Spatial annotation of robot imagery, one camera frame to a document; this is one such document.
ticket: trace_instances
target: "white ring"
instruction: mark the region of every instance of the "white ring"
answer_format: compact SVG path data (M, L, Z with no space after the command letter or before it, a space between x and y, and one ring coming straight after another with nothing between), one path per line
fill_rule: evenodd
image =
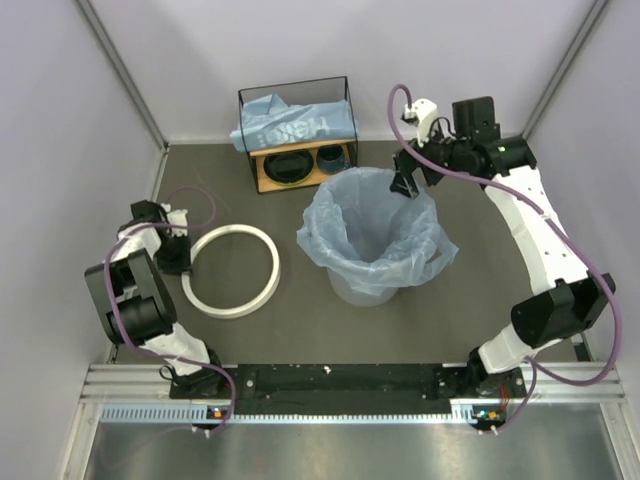
M253 300L241 305L239 307L234 308L213 308L209 305L205 305L202 303L193 293L191 289L191 275L188 272L184 272L182 274L182 288L184 289L184 293L189 299L189 301L196 307L198 310L206 313L210 317L213 318L221 318L224 320L231 320L234 318L240 318L245 315L249 315L252 312L255 312L261 306L263 306L267 301L273 296L278 288L278 283L280 282L280 256L278 255L278 249L276 248L276 244L273 243L273 240L264 233L262 230L252 227L250 225L225 225L223 227L218 227L214 230L211 230L209 233L200 238L194 245L191 247L191 263L193 264L198 253L209 243L215 240L218 237L223 235L228 235L230 233L246 233L248 235L253 235L258 237L269 247L269 251L271 252L271 258L273 261L273 268L271 270L271 276L269 277L269 281L264 289L258 294L256 298Z

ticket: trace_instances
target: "plastic bag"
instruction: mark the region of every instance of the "plastic bag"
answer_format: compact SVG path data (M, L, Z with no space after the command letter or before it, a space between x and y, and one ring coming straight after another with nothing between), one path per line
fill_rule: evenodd
M433 199L424 192L413 200L390 192L393 176L378 168L334 175L320 185L297 233L316 265L368 295L422 285L458 252L438 224Z
M239 152L285 143L353 138L351 108L346 100L312 105L287 105L278 95L267 95L244 104L240 125L231 132Z

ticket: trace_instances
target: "purple cable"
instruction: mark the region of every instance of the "purple cable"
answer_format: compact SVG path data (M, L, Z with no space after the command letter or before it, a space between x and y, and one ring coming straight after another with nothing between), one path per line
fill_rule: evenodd
M195 190L198 191L202 194L204 194L209 201L211 202L211 208L212 208L212 212L211 212L211 217L202 224L199 225L190 225L187 226L186 229L187 230L197 230L200 228L204 228L206 226L208 226L211 222L213 222L213 220L216 217L216 202L213 198L213 196L204 188L198 187L197 185L186 185L183 187L178 188L175 192L173 192L169 198L172 198L174 194L176 194L177 192L181 192L184 190ZM183 357L178 357L176 355L160 355L157 353L153 353L151 351L145 350L143 348L139 348L137 347L133 341L131 340L131 337L129 336L129 334L127 333L127 330L124 326L124 323L122 322L122 316L120 315L120 309L118 308L118 303L116 302L116 295L115 292L113 291L113 285L111 283L111 270L109 268L110 264L111 264L111 259L113 258L113 256L122 248L122 246L129 241L129 238L131 235L144 230L145 228L162 228L162 229L168 229L168 228L181 228L181 229L185 229L184 226L182 225L170 225L170 224L166 224L166 223L147 223L147 224L143 224L140 225L138 227L133 228L127 236L125 236L124 238L122 238L121 240L118 241L118 243L115 244L115 246L109 251L109 253L107 254L107 258L105 259L104 262L104 279L105 279L105 283L107 286L107 295L109 296L109 302L111 303L111 309L113 310L113 316L116 320L116 324L118 325L118 330L120 332L120 336L122 337L122 340L124 341L125 345L127 345L127 347L131 348L132 350L137 351L138 353L145 355L149 358L153 358L154 360L156 358L161 358L163 360L179 360L182 363L186 363L189 365L196 365L198 367L202 367L202 368L208 368L209 370L213 370L214 372L218 373L219 375L221 375L222 377L224 377L225 380L227 380L227 382L229 382L229 388L231 389L231 400L230 400L230 406L229 409L227 410L227 412L225 413L224 417L222 418L220 424L218 424L218 426L216 428L214 428L211 433L218 433L220 430L222 430L226 424L227 421L231 418L231 415L233 414L233 409L235 406L235 402L236 402L236 385L233 381L233 378L231 377L231 375L229 375L225 370L223 370L222 368L218 367L217 365L212 365L210 363L204 363L204 362L198 362L196 360L191 360L188 358L183 358ZM174 431L174 430L178 430L178 428L173 427L170 429L167 429L166 432L168 431ZM154 437L152 437L151 441L145 443L141 448L136 449L137 453L139 450L141 450L142 448L144 448L145 446L147 446L149 443L151 443L155 438L163 435L165 432L161 432L159 435L156 435Z
M398 130L395 117L393 116L393 100L398 90L402 90L405 93L405 95L407 96L408 105L413 104L411 100L411 92L409 91L407 86L398 84L391 89L391 93L389 94L389 100L387 102L387 117L389 119L389 126L391 127L393 134L395 135L400 145L402 145L402 148L404 148L407 151L407 153L409 153L409 155L411 155L421 164L429 167L431 170L441 173L442 175L447 175L453 178L457 178L459 180L464 180L465 182L486 185L488 187L497 188L498 190L502 190L504 192L510 193L521 202L524 202L527 205L529 205L538 215L544 215L544 210L540 208L538 204L536 204L533 200L531 200L526 195L523 195L522 193L518 192L517 190L514 190L511 187L507 187L506 185L501 185L497 182L487 180L486 178L474 177L473 175L454 172L453 170L443 168L440 165L437 165L431 162L430 160L428 160L427 158L423 157L422 155L420 155L420 153L418 153L414 148L411 147L411 145L409 145L409 142L407 142L404 138L402 138L402 134ZM586 265L587 269L589 270L589 273L591 273L591 275L596 280L596 282L598 282L598 285L600 285L600 287L602 288L602 291L607 297L607 300L609 301L609 305L611 305L611 310L613 311L613 321L614 321L613 347L611 348L611 354L609 355L609 359L607 360L607 363L603 367L602 371L598 373L595 377L587 380L573 380L571 378L562 377L561 375L558 375L557 373L554 373L550 371L548 368L540 365L540 363L533 358L530 359L529 362L534 368L534 371L537 368L541 372L548 375L549 377L555 380L558 380L560 382L566 383L568 385L573 385L576 387L587 387L589 385L594 385L599 381L603 380L608 375L608 373L614 368L616 360L618 359L618 355L620 354L620 344L622 341L622 314L620 312L620 305L618 304L618 301L616 300L615 296L613 295L613 292L609 288L609 285L607 284L605 279L602 277L602 274L598 271L598 268L595 266L595 264L591 262L591 260L589 260L584 253L582 253L582 251L578 248L578 246L562 231L559 225L557 225L550 218L546 218L545 221L547 222L547 225L549 226L549 228L551 228L551 230L553 230L553 232L558 236L558 238L560 238L560 240L562 240L564 244L573 253L575 253L575 255L582 261L582 263Z
M498 433L504 431L509 425L511 425L512 422L515 421L516 418L518 418L522 414L522 412L524 411L524 407L527 406L527 403L529 403L529 400L531 400L531 397L533 396L533 391L536 389L536 383L538 383L538 367L531 360L533 360L531 357L527 357L526 361L531 364L531 385L529 385L529 390L522 399L522 403L518 405L518 408L516 408L511 415L509 415L509 418L507 418L502 425L496 428L496 432Z

